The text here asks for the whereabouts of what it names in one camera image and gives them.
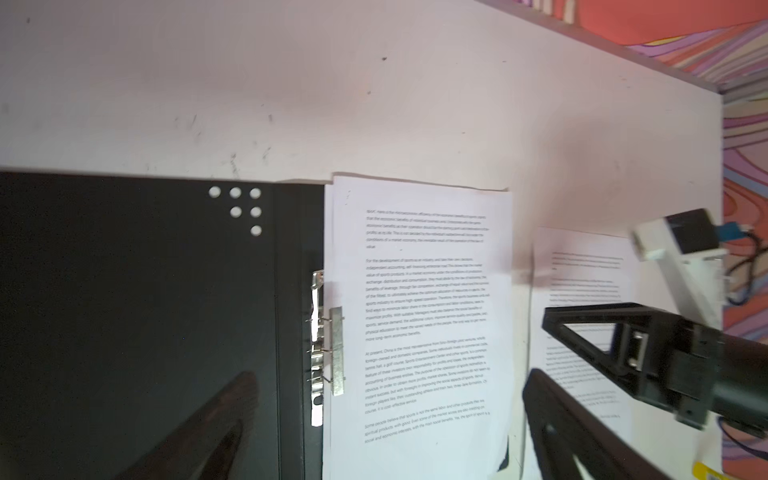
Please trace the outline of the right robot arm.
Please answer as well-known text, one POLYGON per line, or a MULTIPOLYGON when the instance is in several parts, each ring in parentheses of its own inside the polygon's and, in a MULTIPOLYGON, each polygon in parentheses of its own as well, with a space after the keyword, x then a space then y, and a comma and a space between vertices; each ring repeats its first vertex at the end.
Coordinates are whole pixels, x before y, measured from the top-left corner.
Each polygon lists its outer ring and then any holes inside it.
POLYGON ((767 431, 767 347, 637 303, 548 307, 542 328, 635 400, 704 428, 767 431))

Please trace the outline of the white folder black inside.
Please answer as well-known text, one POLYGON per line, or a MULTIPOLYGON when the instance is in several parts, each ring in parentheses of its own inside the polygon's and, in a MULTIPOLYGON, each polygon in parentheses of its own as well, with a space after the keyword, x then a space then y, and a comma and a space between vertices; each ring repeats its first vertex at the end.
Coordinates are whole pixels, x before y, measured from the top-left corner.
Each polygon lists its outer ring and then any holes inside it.
POLYGON ((249 371, 232 479, 327 479, 307 320, 329 191, 3 172, 2 477, 118 479, 249 371))

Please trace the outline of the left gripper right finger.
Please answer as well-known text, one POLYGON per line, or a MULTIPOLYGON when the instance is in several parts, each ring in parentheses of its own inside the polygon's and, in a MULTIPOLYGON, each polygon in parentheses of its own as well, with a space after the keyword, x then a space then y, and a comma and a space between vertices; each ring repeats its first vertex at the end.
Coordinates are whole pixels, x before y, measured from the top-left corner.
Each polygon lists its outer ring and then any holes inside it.
POLYGON ((544 479, 665 479, 545 372, 533 369, 523 389, 524 408, 544 479))

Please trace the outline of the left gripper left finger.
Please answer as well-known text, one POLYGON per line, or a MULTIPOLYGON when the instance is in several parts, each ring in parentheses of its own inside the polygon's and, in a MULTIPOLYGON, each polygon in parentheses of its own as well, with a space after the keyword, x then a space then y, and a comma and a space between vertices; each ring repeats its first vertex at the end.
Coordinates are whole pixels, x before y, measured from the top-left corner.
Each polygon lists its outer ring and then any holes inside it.
POLYGON ((242 464, 259 405, 257 376, 245 371, 118 479, 232 479, 242 464))

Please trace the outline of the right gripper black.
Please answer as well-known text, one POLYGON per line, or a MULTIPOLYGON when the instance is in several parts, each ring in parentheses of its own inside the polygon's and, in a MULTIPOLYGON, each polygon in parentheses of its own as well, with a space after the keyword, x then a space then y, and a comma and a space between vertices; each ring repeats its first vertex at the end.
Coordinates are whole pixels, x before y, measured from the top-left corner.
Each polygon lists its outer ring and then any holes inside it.
POLYGON ((542 328, 633 399, 689 427, 706 425, 720 330, 633 302, 547 307, 542 328))

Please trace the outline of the printed paper stack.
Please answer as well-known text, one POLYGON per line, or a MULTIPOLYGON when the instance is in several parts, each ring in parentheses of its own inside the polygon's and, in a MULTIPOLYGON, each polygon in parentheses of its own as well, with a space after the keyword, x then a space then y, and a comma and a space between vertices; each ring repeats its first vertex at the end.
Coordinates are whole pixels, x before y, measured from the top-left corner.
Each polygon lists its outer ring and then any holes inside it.
POLYGON ((620 438, 639 401, 701 430, 712 405, 725 250, 704 210, 628 238, 542 228, 530 365, 620 438))

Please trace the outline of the printed paper sheet green highlight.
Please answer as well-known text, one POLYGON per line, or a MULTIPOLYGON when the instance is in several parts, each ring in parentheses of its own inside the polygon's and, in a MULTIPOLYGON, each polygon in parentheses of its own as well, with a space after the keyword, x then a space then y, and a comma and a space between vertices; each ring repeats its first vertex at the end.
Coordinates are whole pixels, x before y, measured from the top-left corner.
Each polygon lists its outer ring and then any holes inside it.
POLYGON ((342 311, 327 479, 487 479, 508 448, 513 198, 338 176, 326 302, 342 311))

